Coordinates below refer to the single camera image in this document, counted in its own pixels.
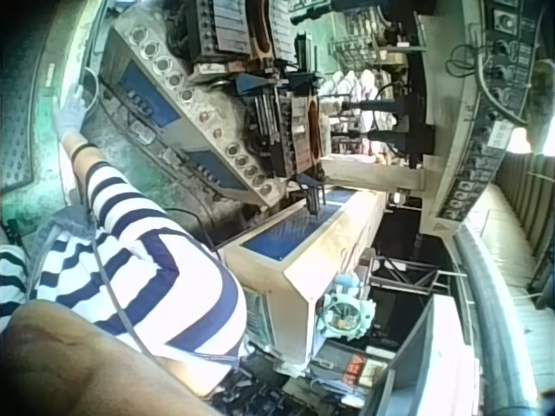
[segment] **navy and white striped sleeve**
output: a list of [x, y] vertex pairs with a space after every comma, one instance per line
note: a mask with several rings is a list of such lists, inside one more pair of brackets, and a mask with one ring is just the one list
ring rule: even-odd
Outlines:
[[17, 308], [25, 303], [27, 265], [23, 250], [15, 245], [0, 245], [0, 332]]
[[[236, 354], [246, 324], [243, 292], [235, 277], [206, 247], [153, 201], [102, 162], [87, 176], [88, 198], [99, 226], [156, 272], [124, 308], [143, 341], [162, 340], [170, 351]], [[96, 322], [125, 336], [117, 315]], [[158, 349], [150, 345], [153, 353]]]

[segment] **control panel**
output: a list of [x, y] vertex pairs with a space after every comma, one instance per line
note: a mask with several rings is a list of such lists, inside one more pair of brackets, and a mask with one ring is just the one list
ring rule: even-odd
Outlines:
[[462, 221], [493, 179], [522, 114], [537, 47], [540, 0], [482, 1], [485, 43], [477, 50], [480, 95], [473, 127], [440, 218]]
[[193, 85], [167, 49], [161, 17], [132, 8], [110, 30], [101, 74], [119, 98], [137, 108], [164, 144], [189, 158], [228, 198], [272, 206], [282, 197], [247, 151], [245, 106], [222, 91]]

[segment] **pipe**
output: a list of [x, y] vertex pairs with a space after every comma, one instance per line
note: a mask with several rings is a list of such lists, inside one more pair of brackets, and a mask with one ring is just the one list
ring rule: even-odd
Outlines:
[[454, 241], [467, 269], [483, 345], [485, 416], [540, 415], [524, 330], [503, 276], [480, 237], [462, 224]]

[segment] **metal frame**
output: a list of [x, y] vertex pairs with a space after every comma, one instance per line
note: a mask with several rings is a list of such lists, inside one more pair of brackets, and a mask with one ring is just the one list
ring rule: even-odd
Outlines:
[[[383, 261], [385, 269], [388, 271], [391, 279], [379, 276], [372, 276], [372, 265], [374, 261]], [[407, 270], [413, 272], [421, 272], [422, 276], [414, 282], [395, 265], [395, 262], [404, 263]], [[376, 256], [370, 259], [369, 275], [367, 283], [371, 286], [377, 286], [384, 289], [397, 290], [415, 295], [430, 296], [433, 293], [447, 292], [451, 296], [451, 288], [448, 284], [438, 283], [441, 276], [467, 277], [465, 273], [439, 270], [439, 268], [425, 263], [411, 262], [408, 260], [391, 259], [386, 256]]]

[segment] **machine housing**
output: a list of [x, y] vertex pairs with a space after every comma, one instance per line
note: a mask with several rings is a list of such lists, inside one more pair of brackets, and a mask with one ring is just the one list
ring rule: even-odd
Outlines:
[[245, 288], [250, 341], [287, 365], [308, 365], [325, 341], [316, 330], [323, 295], [371, 245], [386, 199], [335, 188], [317, 217], [300, 201], [222, 249]]

